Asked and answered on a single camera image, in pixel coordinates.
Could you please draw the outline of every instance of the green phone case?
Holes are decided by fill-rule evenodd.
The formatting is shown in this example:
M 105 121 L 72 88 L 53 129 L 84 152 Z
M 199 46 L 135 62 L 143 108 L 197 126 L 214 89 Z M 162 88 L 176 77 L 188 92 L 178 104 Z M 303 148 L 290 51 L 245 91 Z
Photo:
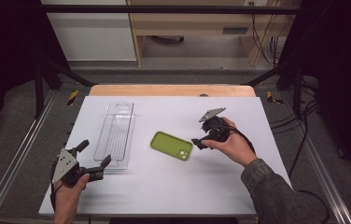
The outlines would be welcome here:
M 150 146 L 182 161 L 186 161 L 190 157 L 193 148 L 191 142 L 164 132 L 156 132 Z

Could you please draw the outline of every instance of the white table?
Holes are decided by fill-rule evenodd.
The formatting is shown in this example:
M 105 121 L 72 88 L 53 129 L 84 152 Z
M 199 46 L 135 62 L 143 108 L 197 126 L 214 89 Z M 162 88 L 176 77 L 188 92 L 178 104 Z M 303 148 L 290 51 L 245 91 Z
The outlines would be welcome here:
M 190 140 L 205 136 L 199 118 L 226 107 L 220 116 L 233 120 L 254 145 L 257 155 L 289 183 L 270 126 L 258 97 L 88 96 L 66 148 L 90 144 L 77 155 L 81 166 L 98 163 L 93 155 L 110 102 L 134 102 L 136 115 L 127 170 L 105 175 L 82 192 L 78 213 L 106 217 L 240 217 L 255 209 L 240 180 L 243 167 L 217 150 L 194 147 L 180 161 L 149 143 L 156 131 Z M 53 215 L 50 191 L 39 214 Z

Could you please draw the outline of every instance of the transparent plastic container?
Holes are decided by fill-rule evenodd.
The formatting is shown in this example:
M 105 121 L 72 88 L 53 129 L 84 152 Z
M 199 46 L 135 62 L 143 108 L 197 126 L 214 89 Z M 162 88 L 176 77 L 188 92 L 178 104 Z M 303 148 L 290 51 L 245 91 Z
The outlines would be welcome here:
M 111 154 L 111 162 L 105 168 L 105 172 L 127 169 L 134 119 L 133 103 L 109 103 L 99 142 L 94 153 L 96 161 L 102 161 L 108 154 Z

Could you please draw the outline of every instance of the sleeve cuff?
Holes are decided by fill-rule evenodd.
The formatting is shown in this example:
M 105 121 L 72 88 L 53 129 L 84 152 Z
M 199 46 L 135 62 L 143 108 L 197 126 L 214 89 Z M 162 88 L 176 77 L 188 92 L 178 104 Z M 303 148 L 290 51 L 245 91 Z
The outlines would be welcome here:
M 248 164 L 242 173 L 241 179 L 248 192 L 254 189 L 268 174 L 274 174 L 271 167 L 263 159 L 256 159 Z

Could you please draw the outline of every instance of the gray sleeve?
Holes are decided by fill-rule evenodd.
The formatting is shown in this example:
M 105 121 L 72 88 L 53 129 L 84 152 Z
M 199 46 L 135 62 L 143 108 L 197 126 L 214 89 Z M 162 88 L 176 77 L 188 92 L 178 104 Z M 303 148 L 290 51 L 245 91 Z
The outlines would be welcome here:
M 298 200 L 298 194 L 262 159 L 252 161 L 242 173 L 258 217 L 264 223 L 320 223 Z

